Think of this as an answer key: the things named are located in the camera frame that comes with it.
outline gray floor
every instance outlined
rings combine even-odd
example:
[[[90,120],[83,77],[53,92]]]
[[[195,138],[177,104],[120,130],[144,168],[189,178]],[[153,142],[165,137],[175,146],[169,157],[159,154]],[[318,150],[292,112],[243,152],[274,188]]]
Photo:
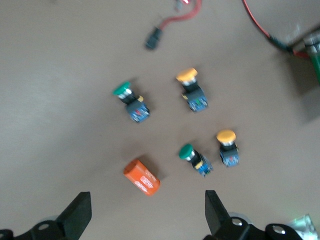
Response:
[[[83,240],[201,240],[210,233],[205,190],[258,228],[310,213],[320,229],[311,63],[270,45],[240,0],[205,0],[195,19],[170,25],[159,48],[145,50],[152,27],[174,13],[172,0],[1,1],[0,229],[22,234],[90,191]],[[209,99],[197,114],[175,80],[189,67]],[[112,95],[125,80],[151,110],[142,124]],[[240,149],[230,169],[215,140],[224,128]],[[212,160],[207,178],[178,158],[187,142]],[[161,180],[152,197],[122,174],[137,157]]]

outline red cable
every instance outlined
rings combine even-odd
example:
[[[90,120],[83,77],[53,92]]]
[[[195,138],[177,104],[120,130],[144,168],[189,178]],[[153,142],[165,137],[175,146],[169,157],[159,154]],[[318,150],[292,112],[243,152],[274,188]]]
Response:
[[[168,26],[169,24],[171,24],[173,22],[185,21],[185,20],[194,18],[200,12],[201,5],[202,5],[202,0],[196,0],[194,8],[190,12],[188,12],[187,14],[181,15],[181,16],[168,17],[165,20],[163,20],[163,22],[160,24],[160,26],[158,28],[161,31],[163,31],[166,26]]]
[[[270,36],[270,33],[268,33],[258,22],[257,20],[255,19],[254,15],[252,14],[252,12],[250,11],[249,9],[249,6],[247,4],[247,0],[242,0],[243,2],[243,5],[244,5],[244,8],[245,10],[247,11],[247,13],[249,14],[251,20],[254,22],[254,24],[260,29],[261,32],[263,32],[263,34],[268,38],[270,39],[271,36]],[[292,50],[292,53],[294,56],[297,56],[297,57],[300,57],[300,58],[304,58],[304,59],[308,59],[309,58],[309,55],[305,52],[301,52],[301,51],[296,51],[296,50]]]

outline yellow button cap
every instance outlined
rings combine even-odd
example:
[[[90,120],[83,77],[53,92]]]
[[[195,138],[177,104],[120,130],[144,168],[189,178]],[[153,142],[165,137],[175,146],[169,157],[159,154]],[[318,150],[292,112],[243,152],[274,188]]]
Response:
[[[179,82],[189,82],[192,79],[194,79],[197,75],[198,75],[197,70],[195,70],[194,68],[188,68],[180,72],[175,78]]]
[[[225,129],[218,132],[216,139],[218,139],[220,143],[230,143],[236,140],[236,134],[232,130]]]

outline cable connector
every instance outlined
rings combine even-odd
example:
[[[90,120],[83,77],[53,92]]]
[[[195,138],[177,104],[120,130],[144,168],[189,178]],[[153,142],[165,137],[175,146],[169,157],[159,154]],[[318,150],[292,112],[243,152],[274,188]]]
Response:
[[[156,27],[146,40],[145,47],[150,50],[155,50],[158,46],[162,33],[163,31]]]

